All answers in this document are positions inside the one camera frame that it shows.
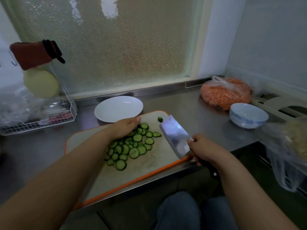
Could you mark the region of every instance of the frosted glass window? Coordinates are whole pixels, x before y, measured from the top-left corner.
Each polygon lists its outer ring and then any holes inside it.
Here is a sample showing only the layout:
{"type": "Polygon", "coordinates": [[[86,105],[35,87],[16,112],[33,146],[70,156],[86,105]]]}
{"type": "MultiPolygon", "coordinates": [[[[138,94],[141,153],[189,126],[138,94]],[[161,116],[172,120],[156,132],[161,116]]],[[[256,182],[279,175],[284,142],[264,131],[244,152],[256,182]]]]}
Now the frosted glass window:
{"type": "Polygon", "coordinates": [[[23,42],[55,40],[72,93],[189,76],[204,0],[1,0],[23,42]]]}

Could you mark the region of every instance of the blue and white bowl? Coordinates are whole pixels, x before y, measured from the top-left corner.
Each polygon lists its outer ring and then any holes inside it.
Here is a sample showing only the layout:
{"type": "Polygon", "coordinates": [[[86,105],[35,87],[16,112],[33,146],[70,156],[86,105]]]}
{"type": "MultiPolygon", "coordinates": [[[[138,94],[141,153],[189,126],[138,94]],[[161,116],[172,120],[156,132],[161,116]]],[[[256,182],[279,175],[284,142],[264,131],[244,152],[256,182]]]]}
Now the blue and white bowl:
{"type": "Polygon", "coordinates": [[[233,123],[247,129],[259,127],[269,118],[263,109],[246,103],[232,104],[229,114],[233,123]]]}

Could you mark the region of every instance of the cutting board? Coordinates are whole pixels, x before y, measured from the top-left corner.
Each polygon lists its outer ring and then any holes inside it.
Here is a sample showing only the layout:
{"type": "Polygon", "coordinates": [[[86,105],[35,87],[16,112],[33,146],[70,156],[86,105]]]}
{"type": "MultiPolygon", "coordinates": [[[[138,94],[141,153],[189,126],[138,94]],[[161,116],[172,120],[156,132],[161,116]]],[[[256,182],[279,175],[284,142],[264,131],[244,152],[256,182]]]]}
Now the cutting board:
{"type": "MultiPolygon", "coordinates": [[[[168,114],[164,111],[154,111],[140,116],[141,123],[147,123],[150,131],[161,133],[159,128],[160,123],[157,120],[158,117],[167,119],[168,114]]],[[[91,135],[108,126],[109,124],[74,134],[66,142],[65,153],[71,152],[91,135]]],[[[147,151],[146,154],[136,159],[128,157],[126,161],[127,167],[123,171],[118,171],[114,166],[107,166],[106,163],[103,162],[95,175],[91,178],[76,207],[80,208],[86,206],[106,195],[146,179],[188,159],[182,158],[179,160],[163,134],[162,137],[153,139],[155,143],[153,144],[152,150],[147,151]]]]}

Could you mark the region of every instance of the hand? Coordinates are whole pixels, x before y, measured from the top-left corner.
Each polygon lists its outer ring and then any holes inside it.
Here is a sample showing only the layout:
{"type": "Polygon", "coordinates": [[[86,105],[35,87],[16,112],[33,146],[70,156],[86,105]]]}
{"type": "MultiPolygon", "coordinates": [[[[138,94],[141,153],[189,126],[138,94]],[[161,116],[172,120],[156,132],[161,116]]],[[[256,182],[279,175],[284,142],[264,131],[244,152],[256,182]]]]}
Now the hand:
{"type": "Polygon", "coordinates": [[[110,138],[110,141],[125,137],[140,123],[140,117],[134,117],[129,119],[122,119],[116,123],[111,124],[105,128],[106,135],[110,138]]]}
{"type": "Polygon", "coordinates": [[[195,155],[205,161],[215,162],[221,154],[229,153],[223,147],[207,139],[203,134],[196,134],[193,140],[188,139],[188,145],[195,155]]]}

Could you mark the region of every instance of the left hand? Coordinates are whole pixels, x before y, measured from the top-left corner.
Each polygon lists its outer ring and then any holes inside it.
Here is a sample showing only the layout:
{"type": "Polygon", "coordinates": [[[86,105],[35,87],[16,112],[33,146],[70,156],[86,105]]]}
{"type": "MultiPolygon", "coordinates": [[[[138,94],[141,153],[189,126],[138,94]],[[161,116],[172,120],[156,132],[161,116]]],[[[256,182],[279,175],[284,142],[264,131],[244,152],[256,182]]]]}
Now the left hand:
{"type": "Polygon", "coordinates": [[[105,128],[105,133],[110,138],[110,141],[120,139],[128,135],[140,123],[140,117],[122,119],[105,128]]]}

